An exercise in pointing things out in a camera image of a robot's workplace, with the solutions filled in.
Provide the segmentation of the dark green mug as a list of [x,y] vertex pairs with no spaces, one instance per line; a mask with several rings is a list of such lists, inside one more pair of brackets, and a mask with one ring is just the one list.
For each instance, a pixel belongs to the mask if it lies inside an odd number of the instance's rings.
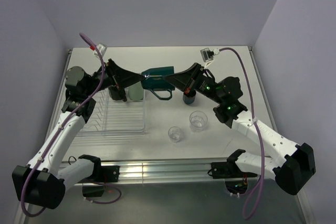
[[[150,91],[155,95],[159,100],[167,101],[172,99],[172,91],[175,90],[175,87],[164,80],[165,76],[171,75],[174,73],[174,67],[158,67],[150,68],[141,73],[144,76],[144,79],[141,81],[142,88],[144,90]],[[168,97],[161,97],[157,92],[167,91],[169,93]]]

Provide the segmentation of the light green plastic cup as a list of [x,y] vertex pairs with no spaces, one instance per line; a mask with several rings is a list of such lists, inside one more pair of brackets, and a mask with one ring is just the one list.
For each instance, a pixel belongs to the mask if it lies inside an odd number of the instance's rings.
[[142,101],[144,98],[144,90],[141,82],[137,82],[128,88],[128,96],[132,101]]

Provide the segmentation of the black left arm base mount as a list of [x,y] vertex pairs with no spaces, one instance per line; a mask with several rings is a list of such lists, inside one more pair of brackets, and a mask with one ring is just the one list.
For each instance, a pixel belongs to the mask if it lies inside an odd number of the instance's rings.
[[[90,176],[89,178],[85,178],[81,182],[84,183],[116,183],[119,179],[119,171],[120,166],[118,165],[108,165],[101,166],[100,172],[96,178]],[[95,198],[101,197],[104,194],[104,191],[107,187],[103,185],[94,184],[93,186],[82,186],[82,195],[86,198]]]

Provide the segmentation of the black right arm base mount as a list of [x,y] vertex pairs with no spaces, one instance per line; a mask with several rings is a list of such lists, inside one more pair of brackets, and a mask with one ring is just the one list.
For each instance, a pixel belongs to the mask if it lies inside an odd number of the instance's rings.
[[258,176],[255,173],[242,172],[235,163],[231,162],[212,162],[207,174],[213,179],[255,178]]

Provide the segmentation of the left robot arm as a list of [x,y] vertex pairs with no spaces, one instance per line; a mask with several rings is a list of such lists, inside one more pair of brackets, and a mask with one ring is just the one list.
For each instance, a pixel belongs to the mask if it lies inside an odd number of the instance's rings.
[[42,209],[57,208],[66,191],[82,180],[98,182],[103,178],[101,160],[91,155],[81,155],[68,167],[60,164],[71,143],[89,121],[96,101],[93,96],[110,89],[117,98],[126,101],[125,88],[145,77],[119,67],[108,60],[92,75],[75,66],[66,72],[66,100],[58,122],[41,149],[25,166],[16,166],[12,179],[23,212],[31,216],[25,205]]

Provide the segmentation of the black mug cream interior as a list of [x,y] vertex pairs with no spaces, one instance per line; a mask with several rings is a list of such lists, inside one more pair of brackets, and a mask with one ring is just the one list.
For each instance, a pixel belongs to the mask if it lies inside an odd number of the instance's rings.
[[112,100],[127,102],[127,96],[124,88],[119,90],[117,87],[110,86],[108,87],[108,91]]

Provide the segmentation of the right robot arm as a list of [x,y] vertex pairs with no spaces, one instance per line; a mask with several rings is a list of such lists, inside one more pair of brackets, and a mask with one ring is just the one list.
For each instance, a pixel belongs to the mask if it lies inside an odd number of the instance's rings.
[[316,173],[310,145],[283,137],[239,102],[243,92],[238,77],[215,82],[207,69],[195,63],[189,69],[163,79],[184,94],[196,91],[218,103],[213,111],[221,123],[263,147],[267,158],[244,150],[235,151],[227,164],[230,175],[237,177],[243,172],[264,175],[273,179],[286,193],[296,195]]

